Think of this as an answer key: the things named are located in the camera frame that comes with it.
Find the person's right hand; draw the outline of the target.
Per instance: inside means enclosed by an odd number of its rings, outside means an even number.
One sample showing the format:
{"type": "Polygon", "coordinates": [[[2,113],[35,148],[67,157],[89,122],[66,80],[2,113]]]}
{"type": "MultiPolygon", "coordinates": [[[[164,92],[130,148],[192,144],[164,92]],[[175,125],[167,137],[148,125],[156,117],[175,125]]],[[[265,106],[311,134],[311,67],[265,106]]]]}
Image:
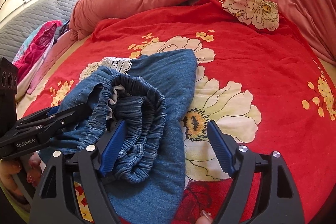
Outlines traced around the person's right hand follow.
{"type": "Polygon", "coordinates": [[[213,218],[211,213],[206,212],[205,210],[201,211],[200,217],[196,220],[195,224],[212,224],[213,218]]]}

